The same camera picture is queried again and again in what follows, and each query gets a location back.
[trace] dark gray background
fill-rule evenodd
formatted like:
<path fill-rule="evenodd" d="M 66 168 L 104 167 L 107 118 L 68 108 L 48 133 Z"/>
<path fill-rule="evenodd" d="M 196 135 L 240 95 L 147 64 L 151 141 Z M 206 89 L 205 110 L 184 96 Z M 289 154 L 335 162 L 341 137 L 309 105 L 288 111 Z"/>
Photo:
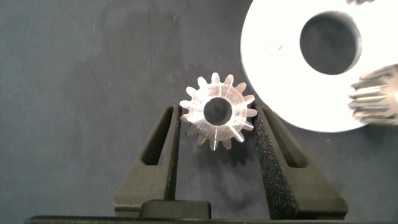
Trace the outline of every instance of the dark gray background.
<path fill-rule="evenodd" d="M 114 215 L 164 106 L 199 76 L 245 81 L 250 3 L 0 1 L 0 223 Z M 398 220 L 397 128 L 287 126 L 347 200 L 347 220 Z M 211 152 L 182 135 L 177 198 L 210 201 L 213 218 L 269 218 L 252 138 Z"/>

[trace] spur gear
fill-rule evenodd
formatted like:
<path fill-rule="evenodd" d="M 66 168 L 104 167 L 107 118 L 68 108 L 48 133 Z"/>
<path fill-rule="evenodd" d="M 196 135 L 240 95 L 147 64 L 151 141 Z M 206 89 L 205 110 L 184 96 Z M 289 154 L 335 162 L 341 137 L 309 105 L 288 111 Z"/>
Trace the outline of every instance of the spur gear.
<path fill-rule="evenodd" d="M 398 125 L 398 64 L 363 75 L 349 95 L 354 118 L 364 123 Z"/>
<path fill-rule="evenodd" d="M 199 90 L 187 87 L 187 93 L 192 100 L 180 102 L 180 106 L 189 110 L 189 113 L 181 116 L 181 121 L 191 124 L 187 135 L 197 133 L 198 145 L 202 145 L 206 139 L 209 139 L 212 150 L 216 150 L 220 141 L 223 142 L 225 148 L 231 149 L 231 138 L 243 142 L 241 130 L 253 130 L 253 125 L 247 121 L 247 118 L 257 115 L 256 110 L 248 108 L 248 104 L 254 101 L 254 96 L 243 96 L 242 92 L 246 84 L 240 83 L 234 87 L 233 80 L 233 75 L 228 75 L 224 83 L 221 83 L 218 74 L 213 73 L 210 84 L 203 77 L 198 78 Z M 228 102 L 226 107 L 229 115 L 218 123 L 210 121 L 205 113 L 205 107 L 213 100 Z"/>

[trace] white plastic gear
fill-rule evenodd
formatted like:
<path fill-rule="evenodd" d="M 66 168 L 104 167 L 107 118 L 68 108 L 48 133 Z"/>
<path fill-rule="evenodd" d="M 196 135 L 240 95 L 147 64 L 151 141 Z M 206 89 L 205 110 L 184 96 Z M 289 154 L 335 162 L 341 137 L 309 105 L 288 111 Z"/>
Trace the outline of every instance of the white plastic gear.
<path fill-rule="evenodd" d="M 253 125 L 247 121 L 247 118 L 257 115 L 256 110 L 248 108 L 248 104 L 254 101 L 254 95 L 243 96 L 242 92 L 246 89 L 246 84 L 240 83 L 234 87 L 233 80 L 233 75 L 228 75 L 224 83 L 221 83 L 219 75 L 213 73 L 210 84 L 203 77 L 198 78 L 199 90 L 187 87 L 187 93 L 192 100 L 180 102 L 180 106 L 189 110 L 188 114 L 181 116 L 181 121 L 191 124 L 187 135 L 197 133 L 198 145 L 202 145 L 206 139 L 209 139 L 212 150 L 216 150 L 220 141 L 223 142 L 225 148 L 231 149 L 231 138 L 243 142 L 241 130 L 253 130 Z M 205 106 L 214 98 L 222 98 L 231 106 L 232 115 L 225 124 L 214 125 L 205 118 Z"/>

